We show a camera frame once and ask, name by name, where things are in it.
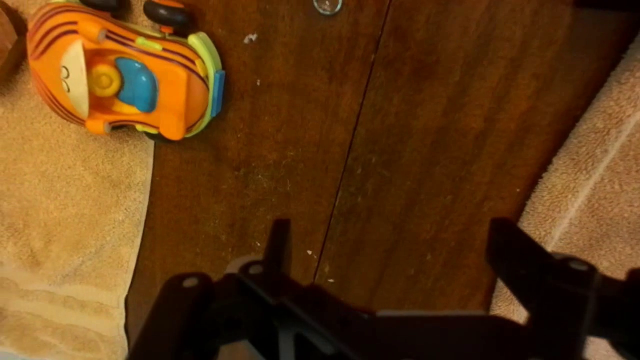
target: wooden floor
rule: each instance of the wooden floor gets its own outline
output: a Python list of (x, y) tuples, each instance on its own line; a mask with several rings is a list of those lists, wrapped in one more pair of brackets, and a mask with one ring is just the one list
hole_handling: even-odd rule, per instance
[(515, 219), (640, 16), (571, 0), (200, 0), (226, 108), (158, 144), (128, 297), (259, 255), (294, 227), (294, 278), (372, 308), (483, 311), (491, 216)]

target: black metal frame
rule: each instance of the black metal frame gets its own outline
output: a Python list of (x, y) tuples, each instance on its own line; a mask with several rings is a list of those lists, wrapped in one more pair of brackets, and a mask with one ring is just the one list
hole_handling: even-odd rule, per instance
[(262, 359), (491, 359), (578, 360), (586, 336), (625, 359), (640, 357), (640, 270), (625, 281), (591, 265), (551, 257), (510, 220), (493, 220), (487, 262), (527, 311), (525, 324), (497, 316), (380, 316), (320, 287), (285, 276), (287, 220), (273, 222), (265, 257), (212, 282), (180, 274), (165, 282), (133, 345), (132, 360), (215, 359), (247, 341)]

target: orange toy car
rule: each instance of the orange toy car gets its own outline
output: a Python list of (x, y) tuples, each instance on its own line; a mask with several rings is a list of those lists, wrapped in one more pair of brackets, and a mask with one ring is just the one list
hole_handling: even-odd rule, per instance
[(29, 23), (34, 87), (62, 119), (91, 135), (133, 127), (151, 139), (198, 135), (221, 111), (223, 71), (204, 32), (171, 37), (188, 13), (170, 0), (145, 3), (162, 32), (110, 16), (117, 0), (52, 3)]

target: beige carpet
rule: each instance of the beige carpet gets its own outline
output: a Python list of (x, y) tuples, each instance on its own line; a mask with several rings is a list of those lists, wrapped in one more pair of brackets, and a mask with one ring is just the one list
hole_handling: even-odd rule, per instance
[[(6, 0), (29, 16), (44, 0)], [(58, 120), (25, 67), (0, 87), (0, 352), (123, 359), (151, 143)]]
[[(640, 38), (539, 181), (522, 228), (548, 251), (575, 255), (622, 278), (640, 266)], [(524, 321), (497, 287), (496, 314)], [(587, 359), (617, 359), (594, 343)]]

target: toy car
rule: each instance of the toy car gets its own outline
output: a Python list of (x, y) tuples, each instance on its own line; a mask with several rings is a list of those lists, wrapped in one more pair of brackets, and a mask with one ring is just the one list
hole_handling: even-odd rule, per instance
[(44, 102), (91, 135), (133, 127), (151, 139), (198, 135), (221, 111), (223, 71), (204, 32), (178, 38), (188, 13), (145, 3), (162, 32), (117, 23), (117, 0), (52, 3), (27, 31), (27, 65)]

